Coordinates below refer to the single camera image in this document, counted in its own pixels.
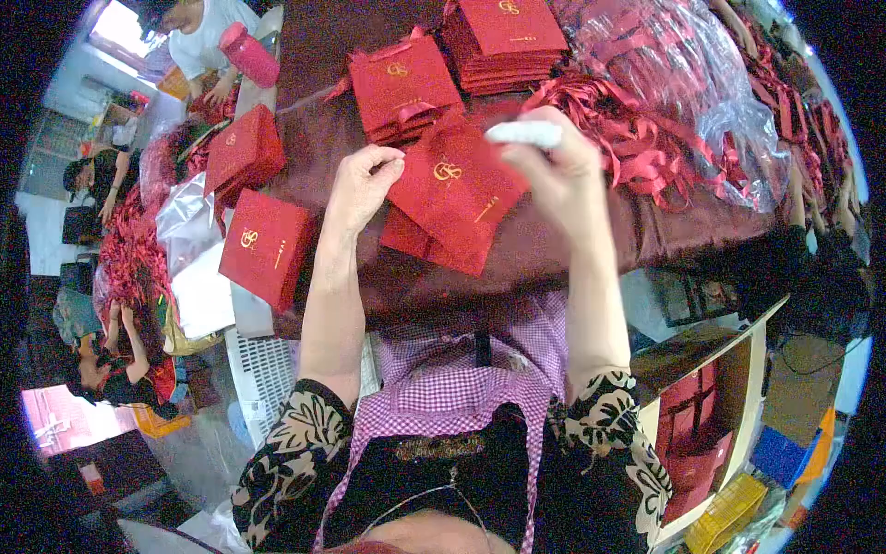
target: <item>window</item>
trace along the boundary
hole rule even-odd
[[[64,385],[25,390],[21,397],[35,442],[46,457],[136,428],[131,408],[114,408],[102,402],[93,406],[72,395]]]
[[[52,110],[43,110],[21,167],[19,189],[51,199],[68,199],[62,184],[67,164],[80,158],[80,142],[87,123]]]
[[[154,47],[142,42],[138,14],[117,0],[102,10],[89,33],[89,43],[138,72],[144,70],[144,57]]]

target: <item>black and beige patterned sleeve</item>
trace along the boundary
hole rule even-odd
[[[652,550],[672,495],[671,479],[640,428],[635,384],[627,371],[597,375],[563,422],[576,471],[571,478],[592,499],[576,507],[585,519],[580,527],[595,537],[593,545],[575,545],[581,551]]]
[[[325,386],[300,379],[231,496],[253,550],[307,552],[323,507],[347,468],[353,420]]]

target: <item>pink gingham apron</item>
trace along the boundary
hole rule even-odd
[[[314,552],[323,549],[324,527],[345,496],[369,441],[479,431],[499,406],[513,402],[526,420],[529,515],[520,552],[530,554],[548,405],[552,396],[564,402],[565,395],[565,306],[566,291],[557,291],[525,297],[508,306],[506,314],[493,316],[502,325],[489,333],[494,367],[474,367],[473,333],[453,337],[417,325],[385,331],[378,349],[385,387],[360,401],[347,472],[326,503]],[[465,328],[473,317],[460,314],[453,319],[453,327]]]

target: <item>orange plastic crate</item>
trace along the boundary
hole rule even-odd
[[[136,425],[138,425],[138,428],[142,433],[153,439],[159,439],[160,437],[164,437],[190,425],[190,417],[188,416],[179,415],[166,421],[164,418],[155,414],[154,410],[151,410],[151,408],[143,404],[134,405],[132,410],[136,417]]]
[[[162,90],[169,96],[182,101],[190,94],[188,80],[184,78],[184,73],[178,66],[173,66],[163,77],[163,80],[157,83],[157,90]]]

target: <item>pink plastic bottle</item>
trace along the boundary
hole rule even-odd
[[[225,29],[219,39],[219,50],[224,52],[230,63],[243,72],[243,75],[263,89],[269,89],[276,83],[280,63],[259,41],[249,36],[243,23],[235,21]]]

